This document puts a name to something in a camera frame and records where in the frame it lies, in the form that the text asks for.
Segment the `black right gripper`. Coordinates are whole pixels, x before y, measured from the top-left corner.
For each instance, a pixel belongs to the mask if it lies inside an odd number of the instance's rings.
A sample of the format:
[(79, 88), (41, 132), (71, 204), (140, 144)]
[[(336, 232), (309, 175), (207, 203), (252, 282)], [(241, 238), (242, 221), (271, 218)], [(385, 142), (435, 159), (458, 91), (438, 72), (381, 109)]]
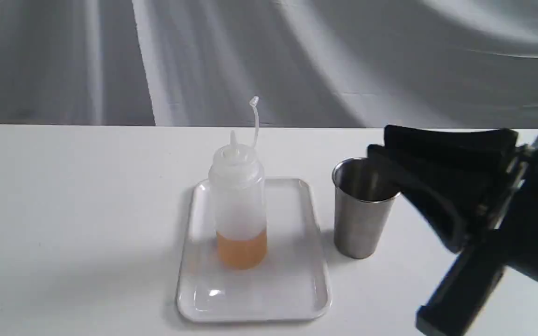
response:
[[(517, 132), (443, 132), (389, 125), (384, 146), (367, 156), (423, 215), (452, 253), (495, 227), (489, 214), (497, 178), (510, 163)], [(505, 266), (538, 282), (538, 136), (521, 162), (523, 183), (485, 242), (508, 253)]]

